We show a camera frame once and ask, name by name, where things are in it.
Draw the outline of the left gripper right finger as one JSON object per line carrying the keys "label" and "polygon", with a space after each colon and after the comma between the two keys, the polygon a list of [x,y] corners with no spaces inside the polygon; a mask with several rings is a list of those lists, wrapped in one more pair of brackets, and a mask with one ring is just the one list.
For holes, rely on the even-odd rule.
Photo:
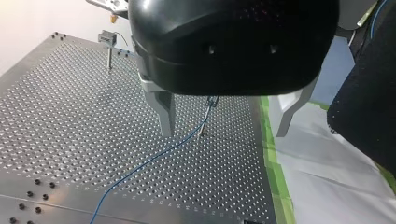
{"label": "left gripper right finger", "polygon": [[276,97],[276,137],[284,137],[293,115],[311,98],[318,77],[302,89]]}

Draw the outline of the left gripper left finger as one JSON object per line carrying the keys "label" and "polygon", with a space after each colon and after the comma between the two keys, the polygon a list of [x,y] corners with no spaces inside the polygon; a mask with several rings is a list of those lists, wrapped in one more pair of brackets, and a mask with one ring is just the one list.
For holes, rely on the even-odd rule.
{"label": "left gripper left finger", "polygon": [[162,89],[151,80],[141,56],[136,57],[136,64],[145,99],[158,115],[162,135],[170,137],[175,130],[176,104],[174,94]]}

